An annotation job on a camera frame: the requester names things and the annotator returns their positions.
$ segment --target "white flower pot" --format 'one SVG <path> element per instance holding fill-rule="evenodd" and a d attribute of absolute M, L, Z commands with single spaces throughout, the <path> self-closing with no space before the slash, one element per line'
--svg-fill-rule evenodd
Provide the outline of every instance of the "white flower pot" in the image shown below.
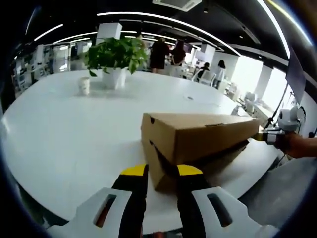
<path fill-rule="evenodd" d="M 83 95 L 88 95 L 90 91 L 90 79 L 89 77 L 81 77 L 78 81 L 79 92 Z"/>
<path fill-rule="evenodd" d="M 102 72 L 103 83 L 107 89 L 118 89 L 124 87 L 126 69 L 107 68 L 108 73 Z"/>

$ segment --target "green plant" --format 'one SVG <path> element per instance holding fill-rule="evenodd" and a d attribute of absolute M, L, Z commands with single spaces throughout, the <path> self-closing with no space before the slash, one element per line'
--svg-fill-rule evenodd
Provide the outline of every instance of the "green plant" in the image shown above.
<path fill-rule="evenodd" d="M 91 46 L 86 54 L 86 65 L 89 74 L 96 77 L 91 69 L 128 68 L 133 74 L 147 60 L 144 43 L 137 38 L 104 38 L 104 41 Z"/>

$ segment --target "person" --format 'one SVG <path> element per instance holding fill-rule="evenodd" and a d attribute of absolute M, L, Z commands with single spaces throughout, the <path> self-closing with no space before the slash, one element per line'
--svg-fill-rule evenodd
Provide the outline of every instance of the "person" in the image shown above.
<path fill-rule="evenodd" d="M 177 41 L 176 46 L 171 53 L 171 71 L 169 75 L 177 77 L 177 70 L 182 66 L 182 63 L 185 61 L 186 53 L 184 51 L 184 42 Z"/>
<path fill-rule="evenodd" d="M 209 71 L 209 66 L 210 66 L 210 64 L 208 62 L 206 62 L 204 64 L 204 66 L 199 69 L 200 71 L 197 74 L 197 82 L 199 82 L 199 80 L 203 76 L 205 70 Z"/>
<path fill-rule="evenodd" d="M 50 74 L 54 73 L 53 64 L 54 64 L 54 46 L 50 46 L 50 50 L 49 50 L 49 71 L 50 71 Z"/>
<path fill-rule="evenodd" d="M 141 42 L 142 42 L 142 48 L 144 49 L 144 48 L 145 48 L 145 43 L 144 43 L 144 41 L 142 40 L 142 32 L 141 32 L 141 31 L 137 31 L 135 38 L 141 40 Z"/>
<path fill-rule="evenodd" d="M 303 138 L 299 134 L 289 133 L 275 146 L 293 158 L 317 157 L 317 138 Z"/>
<path fill-rule="evenodd" d="M 216 88 L 216 89 L 219 88 L 220 82 L 224 79 L 225 72 L 226 72 L 226 66 L 224 64 L 224 61 L 220 60 L 218 63 L 218 68 L 215 72 L 216 77 L 212 83 L 212 86 L 214 88 Z"/>
<path fill-rule="evenodd" d="M 165 68 L 165 55 L 169 54 L 169 47 L 164 38 L 154 42 L 151 47 L 150 68 L 152 73 L 162 73 Z"/>

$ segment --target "desk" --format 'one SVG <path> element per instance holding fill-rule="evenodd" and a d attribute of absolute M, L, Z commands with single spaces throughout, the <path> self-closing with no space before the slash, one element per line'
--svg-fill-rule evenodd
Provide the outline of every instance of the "desk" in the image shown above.
<path fill-rule="evenodd" d="M 92 78 L 90 95 L 79 96 L 78 79 L 83 76 L 88 71 L 43 78 L 1 120 L 4 156 L 15 179 L 66 220 L 91 195 L 112 187 L 124 168 L 144 163 L 144 112 L 231 114 L 236 106 L 212 87 L 145 72 L 127 77 L 125 88 L 117 91 L 104 90 L 101 78 Z M 275 159 L 274 147 L 252 144 L 245 150 L 248 156 L 213 177 L 235 197 L 250 189 Z M 149 179 L 143 233 L 181 226 L 176 197 L 155 192 Z"/>

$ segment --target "potted plant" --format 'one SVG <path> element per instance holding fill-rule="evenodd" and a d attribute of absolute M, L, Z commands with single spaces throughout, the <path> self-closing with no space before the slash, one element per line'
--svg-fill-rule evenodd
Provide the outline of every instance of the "potted plant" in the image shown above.
<path fill-rule="evenodd" d="M 102 79 L 109 89 L 124 85 L 126 69 L 133 74 L 142 65 L 147 55 L 143 42 L 137 38 L 105 38 L 96 46 L 91 46 L 86 54 L 86 65 L 92 77 L 97 75 L 92 69 L 102 69 Z"/>

